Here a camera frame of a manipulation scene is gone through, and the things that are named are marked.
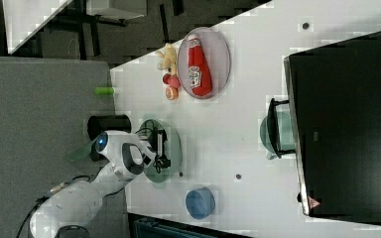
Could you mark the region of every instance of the small green object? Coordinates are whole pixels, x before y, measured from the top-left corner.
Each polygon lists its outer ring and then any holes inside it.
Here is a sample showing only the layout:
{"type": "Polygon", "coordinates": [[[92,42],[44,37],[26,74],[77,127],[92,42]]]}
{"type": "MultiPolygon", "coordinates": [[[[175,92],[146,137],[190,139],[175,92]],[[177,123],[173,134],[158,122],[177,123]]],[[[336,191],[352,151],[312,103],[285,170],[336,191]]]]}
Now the small green object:
{"type": "Polygon", "coordinates": [[[88,145],[69,153],[64,158],[68,160],[69,162],[76,162],[76,161],[79,161],[80,159],[87,157],[89,154],[91,154],[92,146],[94,145],[94,142],[97,141],[97,139],[98,137],[96,137],[88,145]]]}
{"type": "Polygon", "coordinates": [[[95,95],[113,95],[113,87],[96,87],[94,91],[95,95]]]}

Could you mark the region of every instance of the apple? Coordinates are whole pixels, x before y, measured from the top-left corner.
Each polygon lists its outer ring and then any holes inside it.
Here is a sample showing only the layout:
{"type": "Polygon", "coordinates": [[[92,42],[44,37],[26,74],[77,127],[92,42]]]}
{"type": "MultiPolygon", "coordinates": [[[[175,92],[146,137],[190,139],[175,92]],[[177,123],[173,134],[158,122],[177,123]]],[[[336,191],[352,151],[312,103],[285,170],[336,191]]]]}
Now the apple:
{"type": "Polygon", "coordinates": [[[171,75],[170,75],[169,73],[166,73],[166,74],[163,76],[163,83],[169,85],[169,78],[170,78],[170,77],[171,77],[171,75]]]}
{"type": "Polygon", "coordinates": [[[174,100],[176,98],[178,98],[179,94],[178,94],[178,90],[173,88],[173,87],[168,87],[166,88],[166,97],[167,99],[169,100],[174,100]]]}
{"type": "Polygon", "coordinates": [[[169,86],[173,88],[181,87],[181,82],[179,81],[179,78],[176,75],[173,75],[169,78],[169,86]]]}

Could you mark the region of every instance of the gray carpet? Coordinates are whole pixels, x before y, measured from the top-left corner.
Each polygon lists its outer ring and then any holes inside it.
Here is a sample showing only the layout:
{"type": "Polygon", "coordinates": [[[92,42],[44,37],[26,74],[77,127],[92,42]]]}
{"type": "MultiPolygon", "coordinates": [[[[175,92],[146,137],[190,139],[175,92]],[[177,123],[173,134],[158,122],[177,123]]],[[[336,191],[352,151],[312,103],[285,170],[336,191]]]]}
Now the gray carpet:
{"type": "MultiPolygon", "coordinates": [[[[37,198],[75,176],[92,179],[107,161],[70,163],[87,143],[91,115],[113,114],[113,98],[95,96],[110,85],[105,62],[0,58],[0,237],[16,237],[37,198]]],[[[125,193],[104,199],[88,228],[92,237],[128,237],[125,193]]],[[[27,237],[28,223],[21,237],[27,237]]]]}

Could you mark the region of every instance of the bottle cap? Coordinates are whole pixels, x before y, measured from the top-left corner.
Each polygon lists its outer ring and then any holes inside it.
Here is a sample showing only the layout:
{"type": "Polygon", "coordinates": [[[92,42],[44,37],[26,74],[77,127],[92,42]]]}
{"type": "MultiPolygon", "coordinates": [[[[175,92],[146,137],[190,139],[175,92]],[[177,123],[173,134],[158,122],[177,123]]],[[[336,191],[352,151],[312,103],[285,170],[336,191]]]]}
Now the bottle cap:
{"type": "Polygon", "coordinates": [[[193,39],[197,39],[197,35],[196,34],[190,34],[189,36],[188,36],[188,40],[190,41],[190,40],[193,40],[193,39]]]}

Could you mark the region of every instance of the white cabinet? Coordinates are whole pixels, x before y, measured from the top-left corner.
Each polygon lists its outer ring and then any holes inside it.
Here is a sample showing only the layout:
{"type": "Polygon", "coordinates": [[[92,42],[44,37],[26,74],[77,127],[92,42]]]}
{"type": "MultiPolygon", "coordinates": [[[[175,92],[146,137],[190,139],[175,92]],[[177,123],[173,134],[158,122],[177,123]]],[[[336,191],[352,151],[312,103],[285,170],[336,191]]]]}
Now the white cabinet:
{"type": "Polygon", "coordinates": [[[86,12],[113,20],[143,17],[147,15],[147,0],[87,0],[86,12]]]}

